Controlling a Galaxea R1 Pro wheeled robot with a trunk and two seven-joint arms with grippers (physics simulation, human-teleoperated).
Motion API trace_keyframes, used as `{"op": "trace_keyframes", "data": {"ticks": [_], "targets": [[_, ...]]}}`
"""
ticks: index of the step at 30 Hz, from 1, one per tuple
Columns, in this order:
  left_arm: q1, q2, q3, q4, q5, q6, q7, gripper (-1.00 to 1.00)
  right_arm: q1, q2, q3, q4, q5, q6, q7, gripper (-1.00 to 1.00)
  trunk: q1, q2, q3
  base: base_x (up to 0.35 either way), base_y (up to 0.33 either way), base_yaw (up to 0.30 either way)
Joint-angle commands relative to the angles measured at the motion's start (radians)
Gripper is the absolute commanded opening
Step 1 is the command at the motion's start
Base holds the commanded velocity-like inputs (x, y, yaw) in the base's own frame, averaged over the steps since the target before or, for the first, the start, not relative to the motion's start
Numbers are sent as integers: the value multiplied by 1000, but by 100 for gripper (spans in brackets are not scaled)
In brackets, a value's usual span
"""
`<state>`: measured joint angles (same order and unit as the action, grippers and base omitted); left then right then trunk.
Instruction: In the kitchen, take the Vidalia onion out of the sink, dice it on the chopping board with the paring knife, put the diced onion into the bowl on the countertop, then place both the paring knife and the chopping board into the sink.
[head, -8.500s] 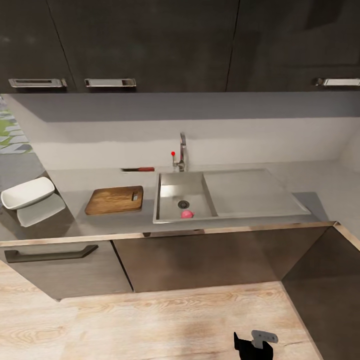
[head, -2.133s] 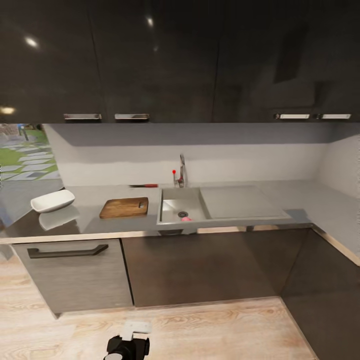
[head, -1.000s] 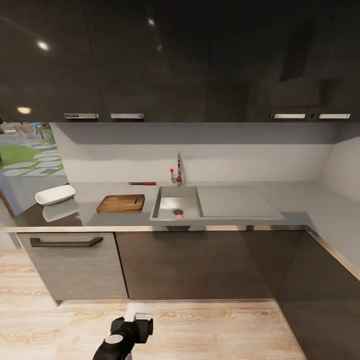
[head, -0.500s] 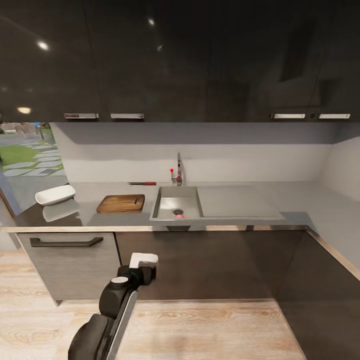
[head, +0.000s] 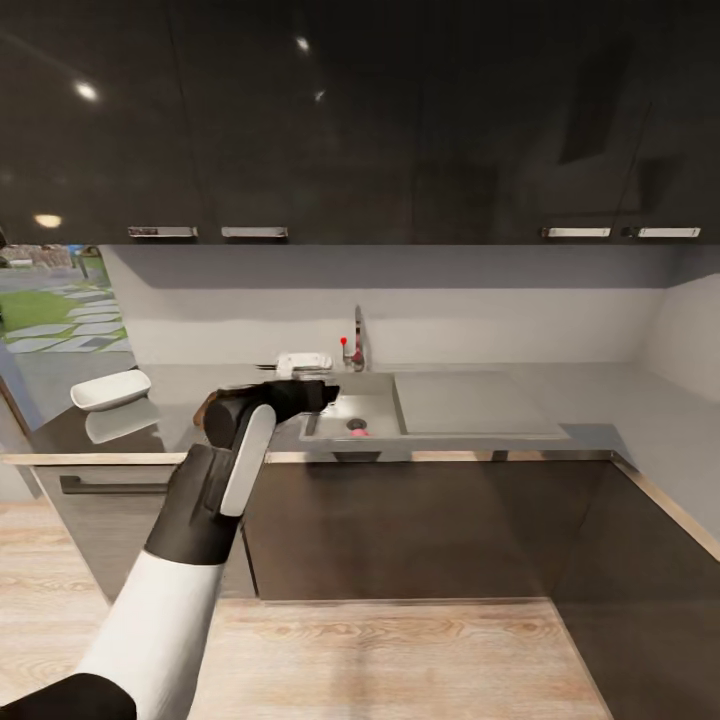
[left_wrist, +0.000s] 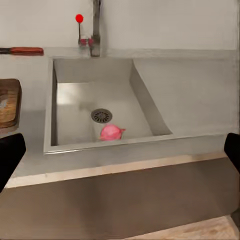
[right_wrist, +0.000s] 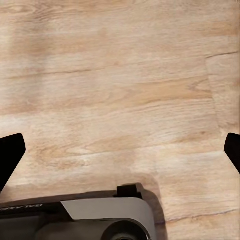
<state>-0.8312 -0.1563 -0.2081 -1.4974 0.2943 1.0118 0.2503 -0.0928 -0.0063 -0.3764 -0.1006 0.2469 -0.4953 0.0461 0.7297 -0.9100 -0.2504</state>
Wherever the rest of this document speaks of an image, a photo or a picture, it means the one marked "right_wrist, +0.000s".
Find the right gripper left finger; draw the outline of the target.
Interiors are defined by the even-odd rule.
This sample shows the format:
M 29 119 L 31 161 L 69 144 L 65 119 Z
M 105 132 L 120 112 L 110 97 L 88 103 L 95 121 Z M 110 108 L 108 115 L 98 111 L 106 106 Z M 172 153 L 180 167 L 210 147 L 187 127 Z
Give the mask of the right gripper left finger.
M 0 193 L 26 152 L 22 133 L 0 138 Z

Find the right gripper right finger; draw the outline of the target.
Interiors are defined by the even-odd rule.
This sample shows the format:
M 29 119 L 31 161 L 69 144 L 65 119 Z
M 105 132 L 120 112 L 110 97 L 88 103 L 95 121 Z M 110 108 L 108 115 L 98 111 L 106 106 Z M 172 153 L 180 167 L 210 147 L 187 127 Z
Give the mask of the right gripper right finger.
M 224 151 L 235 165 L 240 173 L 240 135 L 235 133 L 229 133 L 227 135 Z

